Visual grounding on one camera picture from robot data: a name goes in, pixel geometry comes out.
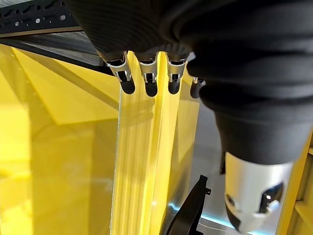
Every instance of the perforated metal bar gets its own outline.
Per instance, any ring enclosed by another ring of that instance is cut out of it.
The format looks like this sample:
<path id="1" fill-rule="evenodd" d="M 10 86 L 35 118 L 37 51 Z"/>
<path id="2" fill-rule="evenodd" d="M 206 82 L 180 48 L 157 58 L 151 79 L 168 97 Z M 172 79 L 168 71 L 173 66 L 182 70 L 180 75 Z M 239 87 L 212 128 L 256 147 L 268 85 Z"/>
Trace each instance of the perforated metal bar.
<path id="1" fill-rule="evenodd" d="M 62 0 L 34 0 L 0 8 L 0 38 L 81 30 Z"/>

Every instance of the black bracket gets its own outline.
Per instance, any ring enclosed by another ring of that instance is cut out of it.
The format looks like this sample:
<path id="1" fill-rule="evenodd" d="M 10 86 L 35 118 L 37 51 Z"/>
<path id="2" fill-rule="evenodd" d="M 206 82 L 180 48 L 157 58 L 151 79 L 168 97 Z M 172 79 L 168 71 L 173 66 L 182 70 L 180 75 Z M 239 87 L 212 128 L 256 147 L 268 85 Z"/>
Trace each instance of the black bracket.
<path id="1" fill-rule="evenodd" d="M 203 235 L 197 226 L 203 211 L 205 195 L 211 194 L 206 188 L 207 177 L 201 175 L 185 202 L 174 217 L 166 235 Z"/>

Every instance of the yellow acrylic sheet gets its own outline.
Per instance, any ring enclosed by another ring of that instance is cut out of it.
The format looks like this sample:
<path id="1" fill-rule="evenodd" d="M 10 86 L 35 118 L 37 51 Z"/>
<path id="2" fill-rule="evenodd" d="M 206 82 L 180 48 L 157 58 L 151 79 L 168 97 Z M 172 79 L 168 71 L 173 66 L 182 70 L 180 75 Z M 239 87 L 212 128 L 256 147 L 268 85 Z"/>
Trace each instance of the yellow acrylic sheet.
<path id="1" fill-rule="evenodd" d="M 187 196 L 192 77 L 169 94 L 160 53 L 151 98 L 128 57 L 136 91 L 120 97 L 112 76 L 0 46 L 2 235 L 158 235 L 169 202 Z"/>
<path id="2" fill-rule="evenodd" d="M 116 78 L 0 46 L 2 235 L 110 233 Z"/>
<path id="3" fill-rule="evenodd" d="M 187 72 L 180 92 L 168 92 L 164 53 L 153 98 L 145 94 L 132 53 L 129 61 L 136 91 L 122 95 L 111 234 L 159 235 L 169 202 L 188 194 L 199 102 L 190 96 Z"/>

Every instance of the yellow panel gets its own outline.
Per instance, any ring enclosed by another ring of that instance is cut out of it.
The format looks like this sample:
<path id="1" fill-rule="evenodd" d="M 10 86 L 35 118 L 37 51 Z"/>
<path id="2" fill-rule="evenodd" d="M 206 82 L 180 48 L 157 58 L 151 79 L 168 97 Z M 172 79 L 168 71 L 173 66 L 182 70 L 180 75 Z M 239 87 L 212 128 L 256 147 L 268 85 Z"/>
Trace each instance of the yellow panel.
<path id="1" fill-rule="evenodd" d="M 290 235 L 312 235 L 312 231 L 299 216 Z"/>
<path id="2" fill-rule="evenodd" d="M 160 53 L 148 97 L 129 53 L 136 91 L 120 97 L 111 76 L 4 46 L 0 59 L 1 234 L 158 235 L 177 186 L 188 191 L 192 78 L 169 94 Z"/>
<path id="3" fill-rule="evenodd" d="M 286 235 L 288 228 L 289 228 L 289 222 L 291 220 L 291 215 L 294 207 L 294 203 L 297 198 L 298 189 L 301 182 L 302 172 L 305 166 L 310 142 L 311 142 L 311 136 L 312 133 L 310 133 L 307 143 L 305 144 L 303 151 L 301 153 L 300 159 L 294 164 L 291 176 L 288 183 L 288 188 L 286 191 L 286 196 L 284 199 L 282 212 L 279 217 L 279 222 L 276 230 L 277 235 Z"/>
<path id="4" fill-rule="evenodd" d="M 303 201 L 312 209 L 313 211 L 313 164 L 311 164 L 309 170 L 309 176 L 307 179 L 307 184 L 305 192 L 303 195 Z"/>
<path id="5" fill-rule="evenodd" d="M 304 168 L 303 168 L 302 179 L 301 179 L 301 183 L 299 186 L 296 201 L 300 201 L 303 199 L 303 195 L 304 195 L 304 192 L 307 188 L 307 184 L 309 184 L 308 178 L 310 175 L 310 171 L 313 169 L 312 165 L 313 165 L 313 157 L 311 155 L 308 155 L 306 162 L 305 162 L 305 165 L 304 165 Z"/>
<path id="6" fill-rule="evenodd" d="M 1 234 L 109 234 L 119 83 L 9 47 L 0 56 Z"/>
<path id="7" fill-rule="evenodd" d="M 122 95 L 112 234 L 158 235 L 169 183 L 181 183 L 178 179 L 184 173 L 188 179 L 186 169 L 190 167 L 199 104 L 189 95 L 192 78 L 187 73 L 181 92 L 169 94 L 164 53 L 158 58 L 158 94 L 154 98 L 145 94 L 132 53 L 129 61 L 136 91 Z"/>
<path id="8" fill-rule="evenodd" d="M 312 206 L 304 203 L 302 201 L 298 201 L 295 203 L 294 208 L 299 213 L 300 217 L 307 225 L 307 227 L 311 230 L 313 234 L 313 208 Z"/>
<path id="9" fill-rule="evenodd" d="M 12 69 L 0 52 L 0 221 L 2 235 L 32 234 L 28 109 L 6 80 Z M 11 74 L 10 79 L 19 72 Z"/>

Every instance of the black fingertip cap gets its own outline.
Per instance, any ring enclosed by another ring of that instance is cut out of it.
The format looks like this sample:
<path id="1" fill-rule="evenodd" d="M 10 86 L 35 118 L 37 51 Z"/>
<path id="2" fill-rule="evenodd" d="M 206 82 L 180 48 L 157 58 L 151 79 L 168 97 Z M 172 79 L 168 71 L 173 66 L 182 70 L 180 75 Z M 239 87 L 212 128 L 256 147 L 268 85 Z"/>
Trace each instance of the black fingertip cap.
<path id="1" fill-rule="evenodd" d="M 201 82 L 198 82 L 198 83 L 192 83 L 191 84 L 191 88 L 190 88 L 190 95 L 191 97 L 193 97 L 194 99 L 197 99 L 199 98 L 199 91 L 200 91 L 200 88 L 201 88 Z"/>
<path id="2" fill-rule="evenodd" d="M 126 94 L 132 94 L 135 91 L 135 83 L 133 78 L 131 78 L 131 80 L 128 82 L 121 82 L 121 86 Z"/>
<path id="3" fill-rule="evenodd" d="M 150 97 L 154 97 L 157 94 L 157 83 L 145 83 L 145 87 L 146 87 L 146 93 L 148 96 Z"/>
<path id="4" fill-rule="evenodd" d="M 231 224 L 235 227 L 237 231 L 239 231 L 240 220 L 228 209 L 226 205 L 227 216 Z"/>
<path id="5" fill-rule="evenodd" d="M 171 94 L 177 94 L 179 91 L 180 83 L 179 82 L 168 82 L 168 91 Z"/>

